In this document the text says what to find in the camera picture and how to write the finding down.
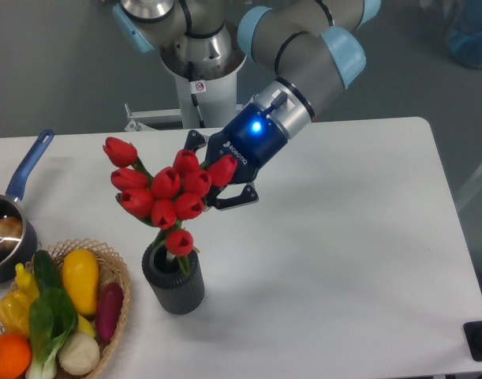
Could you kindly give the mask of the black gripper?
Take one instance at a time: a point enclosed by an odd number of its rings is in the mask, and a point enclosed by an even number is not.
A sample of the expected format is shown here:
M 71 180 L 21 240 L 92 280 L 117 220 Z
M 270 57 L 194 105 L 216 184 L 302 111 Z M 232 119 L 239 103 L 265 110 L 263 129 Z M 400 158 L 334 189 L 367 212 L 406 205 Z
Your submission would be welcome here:
M 270 113 L 279 109 L 287 100 L 287 94 L 282 93 L 272 100 L 267 109 L 250 103 L 227 126 L 210 137 L 194 129 L 188 132 L 184 149 L 196 152 L 207 145 L 205 160 L 211 164 L 217 163 L 224 156 L 232 156 L 237 160 L 237 168 L 230 182 L 244 183 L 238 195 L 228 198 L 220 197 L 226 186 L 212 186 L 204 198 L 205 212 L 211 208 L 226 211 L 259 201 L 253 181 L 260 168 L 289 140 Z

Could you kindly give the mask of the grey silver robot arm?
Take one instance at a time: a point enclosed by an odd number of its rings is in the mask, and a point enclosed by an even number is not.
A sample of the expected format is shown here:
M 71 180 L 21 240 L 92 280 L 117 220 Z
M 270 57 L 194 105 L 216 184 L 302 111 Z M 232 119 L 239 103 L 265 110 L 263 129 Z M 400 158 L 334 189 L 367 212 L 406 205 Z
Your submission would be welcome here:
M 113 15 L 140 52 L 156 50 L 174 76 L 185 147 L 207 163 L 237 161 L 241 194 L 206 206 L 256 202 L 254 180 L 290 139 L 342 94 L 365 68 L 353 30 L 372 19 L 377 1 L 299 1 L 284 10 L 250 9 L 238 24 L 220 1 L 119 1 Z

